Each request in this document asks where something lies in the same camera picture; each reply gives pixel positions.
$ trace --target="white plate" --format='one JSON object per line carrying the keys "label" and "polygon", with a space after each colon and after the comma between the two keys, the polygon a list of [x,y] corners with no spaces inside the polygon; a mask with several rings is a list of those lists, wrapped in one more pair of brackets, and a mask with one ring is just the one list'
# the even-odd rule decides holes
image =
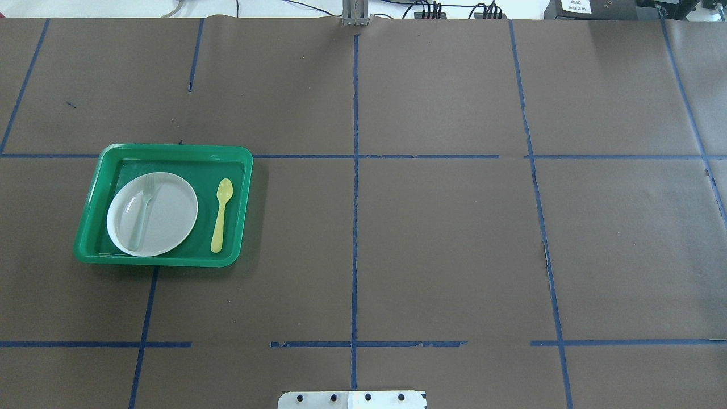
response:
{"label": "white plate", "polygon": [[[132,230],[142,209],[145,179],[149,177],[154,177],[156,193],[148,204],[146,231],[139,248],[129,250]],[[114,196],[106,216],[106,229],[111,241],[124,253],[151,257],[178,246],[196,221],[197,195],[192,186],[174,173],[154,172],[128,182]]]}

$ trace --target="tray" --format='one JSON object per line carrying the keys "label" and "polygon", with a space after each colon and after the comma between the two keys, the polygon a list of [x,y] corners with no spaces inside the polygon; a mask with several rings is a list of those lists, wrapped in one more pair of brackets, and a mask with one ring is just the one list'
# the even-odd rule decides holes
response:
{"label": "tray", "polygon": [[[106,231],[111,200],[124,185],[149,172],[170,172],[184,178],[197,195],[197,221],[187,239],[156,257],[134,257],[121,252]],[[240,255],[252,155],[240,146],[153,145],[117,143],[99,155],[73,246],[85,263],[149,266],[224,267]],[[229,178],[233,196],[225,211],[222,251],[209,250],[217,217],[217,186]]]}

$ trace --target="metal clamp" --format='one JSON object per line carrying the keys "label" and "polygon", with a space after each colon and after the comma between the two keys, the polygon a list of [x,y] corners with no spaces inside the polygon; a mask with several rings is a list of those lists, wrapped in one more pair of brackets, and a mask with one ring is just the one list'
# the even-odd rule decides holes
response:
{"label": "metal clamp", "polygon": [[343,0],[343,25],[369,25],[369,0]]}

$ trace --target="gray tabletop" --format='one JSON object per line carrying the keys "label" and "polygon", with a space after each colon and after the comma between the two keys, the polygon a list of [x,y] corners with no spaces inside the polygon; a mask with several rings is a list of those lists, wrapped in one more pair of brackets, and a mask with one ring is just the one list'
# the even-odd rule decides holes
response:
{"label": "gray tabletop", "polygon": [[[0,406],[727,406],[727,26],[0,19]],[[78,262],[111,143],[245,146],[240,258]]]}

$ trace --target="white bracket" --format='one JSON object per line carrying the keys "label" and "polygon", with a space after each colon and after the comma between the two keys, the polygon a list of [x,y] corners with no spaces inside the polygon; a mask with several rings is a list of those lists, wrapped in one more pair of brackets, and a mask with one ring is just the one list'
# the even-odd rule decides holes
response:
{"label": "white bracket", "polygon": [[369,0],[343,0],[343,25],[369,25]]}
{"label": "white bracket", "polygon": [[420,391],[286,392],[278,409],[427,409]]}

